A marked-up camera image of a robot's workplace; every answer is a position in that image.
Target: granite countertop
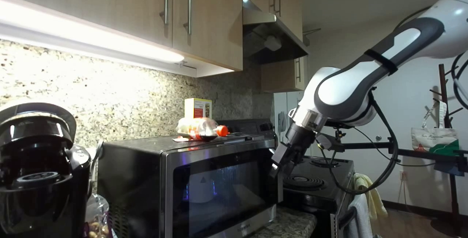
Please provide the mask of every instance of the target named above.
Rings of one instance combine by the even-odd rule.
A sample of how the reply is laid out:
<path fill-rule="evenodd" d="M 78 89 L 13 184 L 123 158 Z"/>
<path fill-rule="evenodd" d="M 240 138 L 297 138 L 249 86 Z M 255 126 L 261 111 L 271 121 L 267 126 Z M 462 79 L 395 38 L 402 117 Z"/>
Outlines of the granite countertop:
<path fill-rule="evenodd" d="M 316 225 L 312 214 L 277 206 L 276 218 L 250 238 L 309 238 Z"/>

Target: microwave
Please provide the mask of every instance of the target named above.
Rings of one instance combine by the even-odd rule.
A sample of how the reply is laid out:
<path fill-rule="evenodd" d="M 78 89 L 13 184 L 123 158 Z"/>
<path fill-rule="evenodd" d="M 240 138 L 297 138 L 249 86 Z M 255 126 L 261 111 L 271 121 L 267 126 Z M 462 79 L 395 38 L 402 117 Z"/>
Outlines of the microwave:
<path fill-rule="evenodd" d="M 282 176 L 269 177 L 273 139 L 229 135 L 106 142 L 97 193 L 118 238 L 236 238 L 271 222 Z"/>

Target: orange bottle cap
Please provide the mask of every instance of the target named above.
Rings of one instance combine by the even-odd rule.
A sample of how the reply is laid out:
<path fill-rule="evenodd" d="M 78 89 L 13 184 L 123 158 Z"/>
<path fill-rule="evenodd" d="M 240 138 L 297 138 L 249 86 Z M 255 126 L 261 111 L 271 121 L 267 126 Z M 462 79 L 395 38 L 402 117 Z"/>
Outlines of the orange bottle cap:
<path fill-rule="evenodd" d="M 229 134 L 229 130 L 227 129 L 227 126 L 218 126 L 216 128 L 216 133 L 218 136 L 227 136 Z"/>

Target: coffee maker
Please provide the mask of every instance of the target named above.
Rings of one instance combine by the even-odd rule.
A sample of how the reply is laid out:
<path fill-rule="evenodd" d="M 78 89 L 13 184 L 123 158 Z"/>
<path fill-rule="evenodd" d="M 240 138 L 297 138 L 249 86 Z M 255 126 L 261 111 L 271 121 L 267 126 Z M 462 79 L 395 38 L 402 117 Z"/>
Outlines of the coffee maker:
<path fill-rule="evenodd" d="M 0 109 L 0 237 L 82 238 L 90 156 L 51 103 Z"/>

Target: microwave window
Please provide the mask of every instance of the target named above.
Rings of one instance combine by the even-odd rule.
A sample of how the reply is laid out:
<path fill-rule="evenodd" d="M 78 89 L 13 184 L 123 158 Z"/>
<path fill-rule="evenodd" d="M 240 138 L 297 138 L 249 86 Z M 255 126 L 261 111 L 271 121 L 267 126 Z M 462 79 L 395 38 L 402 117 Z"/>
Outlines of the microwave window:
<path fill-rule="evenodd" d="M 173 236 L 209 236 L 272 206 L 266 176 L 257 160 L 221 168 L 207 160 L 175 169 Z"/>

